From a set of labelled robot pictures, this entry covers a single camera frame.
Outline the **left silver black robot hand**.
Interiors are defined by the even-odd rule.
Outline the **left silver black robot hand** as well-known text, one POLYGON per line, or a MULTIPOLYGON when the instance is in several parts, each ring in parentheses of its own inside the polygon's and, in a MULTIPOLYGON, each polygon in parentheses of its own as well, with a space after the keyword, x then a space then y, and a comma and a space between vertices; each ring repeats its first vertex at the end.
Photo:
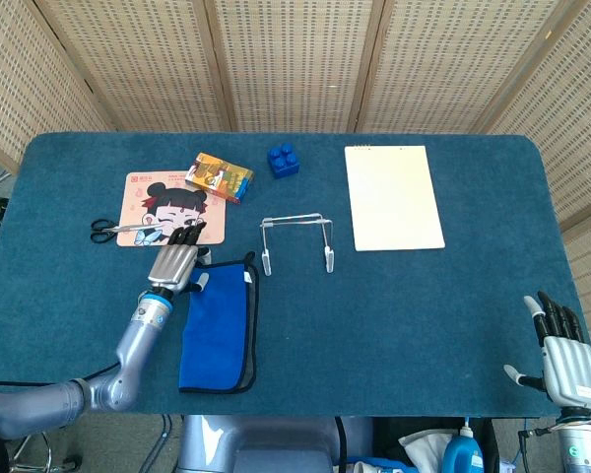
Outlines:
POLYGON ((150 291, 167 299, 186 292, 190 277, 196 266, 212 263, 208 247, 200 247, 198 239, 206 222, 173 231, 166 245, 162 246, 149 273, 150 291))

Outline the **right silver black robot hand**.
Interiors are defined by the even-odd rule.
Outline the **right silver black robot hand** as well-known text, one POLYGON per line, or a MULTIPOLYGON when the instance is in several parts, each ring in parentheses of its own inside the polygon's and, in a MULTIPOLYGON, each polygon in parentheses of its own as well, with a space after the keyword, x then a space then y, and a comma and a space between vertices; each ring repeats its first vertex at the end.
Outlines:
POLYGON ((505 365, 504 372, 515 384, 545 393, 561 409, 591 411, 591 345, 577 314, 544 292, 523 302, 541 351, 542 375, 523 374, 512 365, 505 365))

